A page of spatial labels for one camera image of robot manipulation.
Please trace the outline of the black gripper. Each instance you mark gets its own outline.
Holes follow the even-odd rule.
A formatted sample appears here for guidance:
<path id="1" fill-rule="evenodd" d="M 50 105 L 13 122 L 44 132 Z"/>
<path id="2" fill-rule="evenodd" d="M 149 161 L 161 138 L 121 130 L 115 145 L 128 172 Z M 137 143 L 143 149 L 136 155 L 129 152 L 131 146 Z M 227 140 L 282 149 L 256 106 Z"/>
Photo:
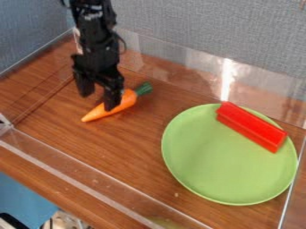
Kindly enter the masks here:
<path id="1" fill-rule="evenodd" d="M 111 32 L 101 39 L 96 36 L 73 34 L 76 53 L 73 60 L 73 80 L 78 94 L 87 98 L 95 92 L 95 85 L 104 87 L 104 108 L 111 111 L 121 100 L 124 88 L 123 76 L 119 73 L 120 36 Z"/>

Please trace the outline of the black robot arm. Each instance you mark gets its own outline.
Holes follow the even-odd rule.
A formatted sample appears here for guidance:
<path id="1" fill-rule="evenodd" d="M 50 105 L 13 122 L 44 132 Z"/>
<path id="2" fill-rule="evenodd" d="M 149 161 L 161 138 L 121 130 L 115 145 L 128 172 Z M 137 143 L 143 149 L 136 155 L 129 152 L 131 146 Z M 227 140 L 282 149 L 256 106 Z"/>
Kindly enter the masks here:
<path id="1" fill-rule="evenodd" d="M 104 88 L 104 109 L 111 111 L 121 100 L 124 78 L 119 72 L 119 42 L 113 30 L 116 13 L 111 0 L 69 0 L 65 4 L 78 32 L 76 44 L 81 52 L 72 55 L 73 80 L 82 98 L 95 92 L 95 85 Z"/>

